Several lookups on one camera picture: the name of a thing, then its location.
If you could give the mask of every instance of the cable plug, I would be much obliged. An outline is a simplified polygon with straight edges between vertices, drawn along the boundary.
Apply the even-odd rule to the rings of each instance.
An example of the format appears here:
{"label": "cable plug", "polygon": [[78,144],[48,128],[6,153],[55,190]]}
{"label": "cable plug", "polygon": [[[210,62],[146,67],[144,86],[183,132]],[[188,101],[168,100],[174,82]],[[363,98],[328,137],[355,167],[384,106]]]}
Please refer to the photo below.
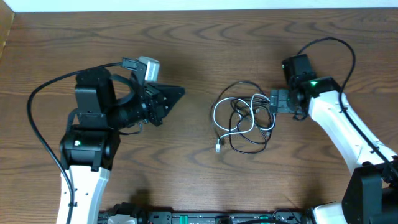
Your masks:
{"label": "cable plug", "polygon": [[216,152],[221,153],[221,144],[220,143],[216,144]]}

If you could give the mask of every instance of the white wall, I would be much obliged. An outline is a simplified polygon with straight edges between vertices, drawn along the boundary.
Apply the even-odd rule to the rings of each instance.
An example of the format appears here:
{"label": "white wall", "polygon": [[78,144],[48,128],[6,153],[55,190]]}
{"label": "white wall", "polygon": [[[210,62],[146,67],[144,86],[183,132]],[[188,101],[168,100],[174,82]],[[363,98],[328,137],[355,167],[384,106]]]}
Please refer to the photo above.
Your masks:
{"label": "white wall", "polygon": [[14,12],[398,7],[398,0],[4,0]]}

